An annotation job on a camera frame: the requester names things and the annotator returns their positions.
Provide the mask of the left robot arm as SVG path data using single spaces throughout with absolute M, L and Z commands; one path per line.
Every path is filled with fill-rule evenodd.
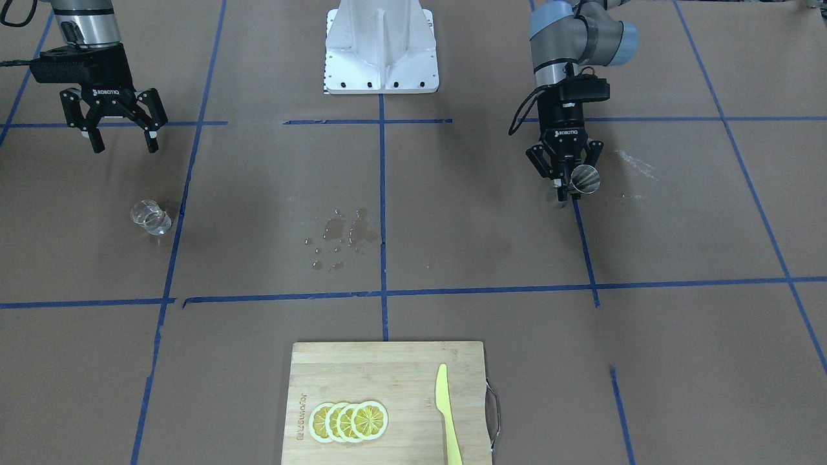
M 603 142 L 587 134 L 583 108 L 611 96 L 608 80 L 594 68 L 625 65 L 638 50 L 637 26 L 609 15 L 617 6 L 618 1 L 549 1 L 530 17 L 536 86 L 517 109 L 509 132 L 514 134 L 536 109 L 539 138 L 526 155 L 552 182 L 560 205 L 602 184 L 596 166 Z

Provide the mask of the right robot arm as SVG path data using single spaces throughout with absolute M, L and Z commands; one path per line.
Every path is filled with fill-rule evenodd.
M 51 1 L 65 45 L 43 51 L 33 76 L 41 83 L 76 83 L 60 92 L 68 127 L 79 129 L 92 150 L 105 150 L 98 124 L 127 118 L 141 127 L 150 153 L 159 150 L 157 132 L 168 121 L 155 88 L 139 92 L 114 6 L 110 1 Z

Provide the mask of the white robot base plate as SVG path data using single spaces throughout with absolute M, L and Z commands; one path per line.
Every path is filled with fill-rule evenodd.
M 434 16 L 419 1 L 342 1 L 327 13 L 325 47 L 325 94 L 439 89 Z

